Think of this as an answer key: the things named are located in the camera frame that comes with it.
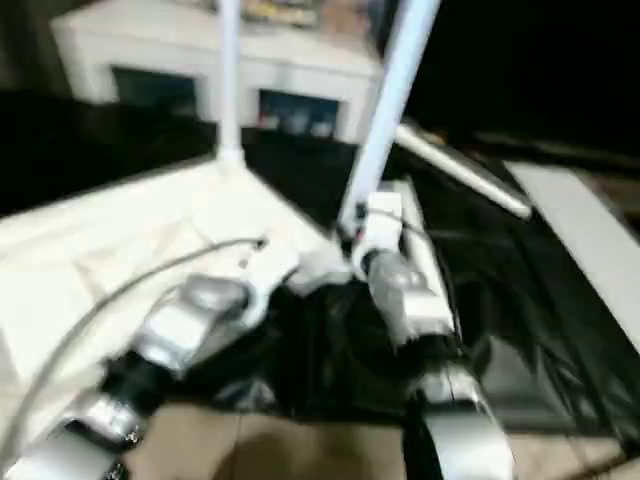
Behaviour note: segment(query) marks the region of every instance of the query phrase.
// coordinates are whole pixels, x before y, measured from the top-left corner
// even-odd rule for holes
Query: wooden floor
[[[394,480],[405,478],[400,442],[394,428],[299,425],[172,406],[158,414],[128,464],[134,480]],[[606,440],[573,443],[562,437],[512,437],[518,478],[558,478],[617,450]],[[640,462],[610,478],[640,478]]]

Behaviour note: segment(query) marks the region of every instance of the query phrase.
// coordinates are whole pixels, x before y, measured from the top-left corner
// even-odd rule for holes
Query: black joint
[[[623,440],[621,442],[622,451],[628,458],[640,458],[640,441],[637,439]]]
[[[371,264],[376,259],[379,253],[380,250],[371,250],[370,252],[367,252],[367,254],[362,258],[362,271],[365,274],[369,275]]]
[[[358,220],[362,220],[367,216],[367,204],[364,202],[360,202],[356,204],[356,218]]]
[[[172,373],[153,364],[136,352],[127,352],[111,361],[101,391],[149,417],[164,403],[175,386]]]
[[[467,361],[462,343],[455,335],[423,335],[400,347],[398,356],[434,367]]]

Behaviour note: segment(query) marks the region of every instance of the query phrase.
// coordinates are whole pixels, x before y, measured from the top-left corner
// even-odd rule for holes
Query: gray cable
[[[0,447],[0,473],[2,478],[5,477],[10,462],[13,459],[14,452],[16,450],[16,444],[22,436],[23,424],[30,416],[31,410],[36,403],[36,400],[44,390],[44,387],[49,382],[49,378],[56,371],[60,360],[67,352],[67,350],[73,345],[73,343],[82,335],[82,333],[95,321],[98,314],[102,312],[106,307],[111,305],[114,301],[120,298],[131,289],[144,282],[145,280],[169,270],[177,265],[195,260],[208,253],[221,250],[223,248],[231,247],[238,244],[252,244],[257,247],[261,247],[265,243],[263,238],[238,238],[234,240],[228,240],[224,242],[214,243],[203,247],[199,250],[195,250],[186,255],[177,257],[170,260],[158,267],[155,267],[137,277],[132,278],[125,284],[118,287],[112,293],[101,298],[87,313],[85,313],[78,322],[71,327],[71,329],[65,334],[60,343],[56,346],[53,353],[49,356],[47,361],[43,364],[42,368],[38,371],[35,379],[31,383],[29,390],[25,394],[17,412],[9,422],[7,430]]]

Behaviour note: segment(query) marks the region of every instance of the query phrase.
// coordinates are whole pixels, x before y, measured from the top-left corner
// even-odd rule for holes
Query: white rod
[[[398,9],[387,46],[378,105],[365,143],[351,171],[342,202],[339,223],[346,233],[355,232],[357,204],[366,201],[380,184],[395,130],[404,112],[439,6],[440,0],[404,0]]]
[[[531,202],[524,195],[462,155],[458,158],[449,156],[422,138],[413,127],[398,125],[396,142],[516,217],[526,219],[531,216]]]
[[[218,124],[218,159],[225,164],[244,165],[238,121],[238,64],[240,62],[240,0],[219,2],[222,17],[221,81],[222,110]]]

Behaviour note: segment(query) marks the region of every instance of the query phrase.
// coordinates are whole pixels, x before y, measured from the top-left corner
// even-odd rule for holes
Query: white cabinet
[[[219,22],[214,13],[174,2],[105,0],[53,22],[74,95],[91,103],[119,101],[112,67],[188,76],[196,111],[215,122]],[[339,102],[335,137],[360,143],[381,68],[357,40],[336,43],[318,32],[274,27],[243,31],[240,42],[243,126],[255,125],[259,90]]]

